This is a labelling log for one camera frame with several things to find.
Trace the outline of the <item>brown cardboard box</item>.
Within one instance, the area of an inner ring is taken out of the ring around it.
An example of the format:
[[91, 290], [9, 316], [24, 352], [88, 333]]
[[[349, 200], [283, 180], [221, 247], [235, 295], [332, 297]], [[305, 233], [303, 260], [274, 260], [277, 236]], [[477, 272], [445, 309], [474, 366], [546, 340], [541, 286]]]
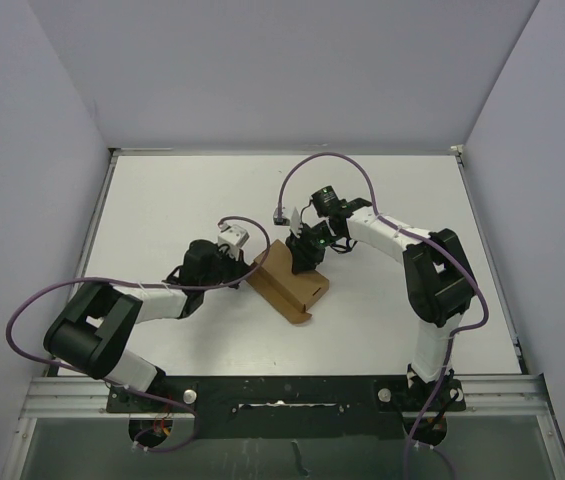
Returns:
[[264, 254], [253, 261], [247, 282], [290, 324], [307, 322], [309, 309], [329, 290], [329, 280], [316, 271], [293, 274], [291, 252], [280, 240], [271, 245], [267, 258]]

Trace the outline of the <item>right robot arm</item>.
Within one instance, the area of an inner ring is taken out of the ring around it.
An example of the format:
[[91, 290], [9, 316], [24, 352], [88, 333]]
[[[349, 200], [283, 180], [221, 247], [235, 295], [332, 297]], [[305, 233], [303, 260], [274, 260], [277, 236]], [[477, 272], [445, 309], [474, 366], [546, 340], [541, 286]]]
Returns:
[[320, 222], [311, 226], [294, 209], [273, 214], [276, 225], [290, 229], [285, 244], [292, 255], [292, 273], [308, 272], [324, 260], [328, 248], [345, 252], [362, 243], [395, 260], [404, 269], [408, 302], [420, 319], [413, 360], [407, 370], [406, 394], [418, 408], [439, 401], [438, 380], [448, 367], [445, 359], [451, 332], [469, 309], [475, 291], [466, 277], [472, 274], [455, 232], [411, 229], [377, 214], [370, 201], [341, 199], [330, 186], [315, 192], [309, 205]]

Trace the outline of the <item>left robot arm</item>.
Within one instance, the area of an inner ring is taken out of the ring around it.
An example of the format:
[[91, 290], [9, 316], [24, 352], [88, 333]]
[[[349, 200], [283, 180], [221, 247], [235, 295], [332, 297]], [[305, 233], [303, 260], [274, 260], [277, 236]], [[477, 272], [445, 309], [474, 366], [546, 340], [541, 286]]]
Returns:
[[83, 284], [47, 330], [47, 352], [93, 379], [129, 386], [131, 401], [144, 411], [165, 398], [165, 373], [126, 349], [135, 325], [159, 319], [182, 319], [202, 305], [204, 288], [236, 280], [250, 271], [239, 245], [194, 240], [183, 262], [157, 289], [105, 282]]

